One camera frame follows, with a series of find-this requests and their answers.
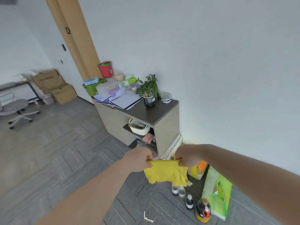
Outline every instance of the bottle cap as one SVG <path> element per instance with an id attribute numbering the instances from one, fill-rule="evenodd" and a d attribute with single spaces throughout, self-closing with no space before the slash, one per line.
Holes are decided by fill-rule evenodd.
<path id="1" fill-rule="evenodd" d="M 202 198 L 202 203 L 203 203 L 204 205 L 207 205 L 207 204 L 208 204 L 208 201 L 207 201 L 207 199 L 205 199 L 205 198 Z"/>

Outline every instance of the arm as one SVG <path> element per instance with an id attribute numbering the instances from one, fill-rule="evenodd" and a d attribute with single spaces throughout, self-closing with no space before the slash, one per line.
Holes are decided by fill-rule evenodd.
<path id="1" fill-rule="evenodd" d="M 206 161 L 281 223 L 299 222 L 298 175 L 215 145 L 182 145 L 175 157 L 182 158 L 181 166 Z"/>
<path id="2" fill-rule="evenodd" d="M 128 151 L 121 160 L 62 200 L 37 225 L 101 224 L 128 175 L 151 167 L 147 160 L 152 160 L 148 148 Z"/>

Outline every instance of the hand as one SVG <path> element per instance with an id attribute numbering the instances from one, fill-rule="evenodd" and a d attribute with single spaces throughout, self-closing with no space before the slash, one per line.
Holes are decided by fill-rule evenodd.
<path id="1" fill-rule="evenodd" d="M 175 152 L 176 159 L 182 159 L 179 166 L 196 166 L 200 163 L 200 145 L 181 145 Z"/>
<path id="2" fill-rule="evenodd" d="M 147 160 L 152 160 L 152 153 L 149 148 L 136 147 L 125 153 L 122 160 L 126 162 L 130 172 L 139 172 L 152 167 Z"/>

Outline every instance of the potted plant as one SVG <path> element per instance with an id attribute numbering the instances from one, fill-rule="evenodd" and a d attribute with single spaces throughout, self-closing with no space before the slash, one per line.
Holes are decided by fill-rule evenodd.
<path id="1" fill-rule="evenodd" d="M 159 97 L 158 87 L 156 81 L 158 80 L 155 77 L 155 74 L 149 74 L 146 81 L 142 81 L 139 78 L 137 79 L 140 83 L 140 87 L 136 90 L 136 94 L 140 97 L 144 97 L 144 104 L 147 107 L 153 107 L 155 105 L 155 100 Z"/>

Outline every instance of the red bucket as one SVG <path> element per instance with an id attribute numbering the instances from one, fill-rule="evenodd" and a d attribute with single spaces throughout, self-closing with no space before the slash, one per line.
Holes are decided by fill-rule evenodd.
<path id="1" fill-rule="evenodd" d="M 110 61 L 104 61 L 98 65 L 102 77 L 109 78 L 113 75 L 113 67 Z"/>

